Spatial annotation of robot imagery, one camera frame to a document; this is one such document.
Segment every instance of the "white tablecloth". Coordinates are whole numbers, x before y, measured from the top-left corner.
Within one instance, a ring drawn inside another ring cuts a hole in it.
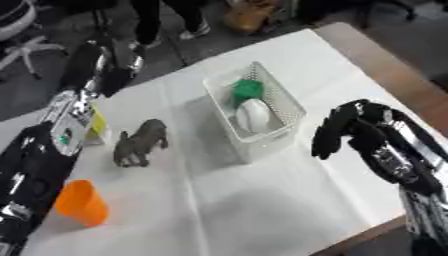
[[[241,165],[202,81],[252,61],[261,62],[308,115],[294,146]],[[133,169],[114,166],[113,145],[86,148],[71,179],[94,182],[111,208],[109,220],[85,229],[52,212],[23,255],[308,255],[398,217],[404,212],[396,187],[377,178],[346,145],[329,161],[310,157],[314,130],[330,109],[358,98],[392,105],[419,120],[304,30],[100,100],[114,141],[120,131],[133,132],[144,120],[158,118],[168,126],[170,148],[156,150],[148,168]],[[1,123],[0,147],[39,114]]]

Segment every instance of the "person's leg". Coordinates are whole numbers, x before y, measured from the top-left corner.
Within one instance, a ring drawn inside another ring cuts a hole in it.
[[[185,28],[190,32],[199,29],[202,23],[202,14],[196,0],[163,0],[185,21]]]
[[[144,45],[153,43],[160,28],[160,0],[131,0],[131,4],[139,17],[135,29],[137,42]]]
[[[164,0],[164,2],[185,21],[187,31],[180,35],[181,39],[193,39],[210,32],[210,27],[201,14],[197,0]]]

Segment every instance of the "green toy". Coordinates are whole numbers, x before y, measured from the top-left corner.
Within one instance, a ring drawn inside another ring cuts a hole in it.
[[[263,100],[263,83],[255,80],[240,80],[233,88],[233,106],[238,108],[241,103],[249,99]]]

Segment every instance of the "shoe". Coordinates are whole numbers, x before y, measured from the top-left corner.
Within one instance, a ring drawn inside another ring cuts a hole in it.
[[[208,25],[208,22],[206,20],[203,20],[201,25],[199,25],[199,29],[196,32],[190,32],[188,30],[182,32],[179,35],[180,40],[191,40],[200,36],[205,36],[208,33],[210,33],[211,28]]]
[[[131,42],[129,44],[129,49],[132,51],[147,51],[152,48],[156,48],[157,46],[162,44],[162,38],[160,36],[157,36],[154,41],[150,44],[141,44],[137,40]]]

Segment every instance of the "black pants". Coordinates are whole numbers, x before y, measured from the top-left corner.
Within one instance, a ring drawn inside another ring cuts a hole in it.
[[[202,15],[196,0],[163,0],[185,21],[185,28],[194,32],[202,23]],[[157,37],[160,28],[160,0],[131,0],[140,22],[135,29],[137,41],[149,44]]]

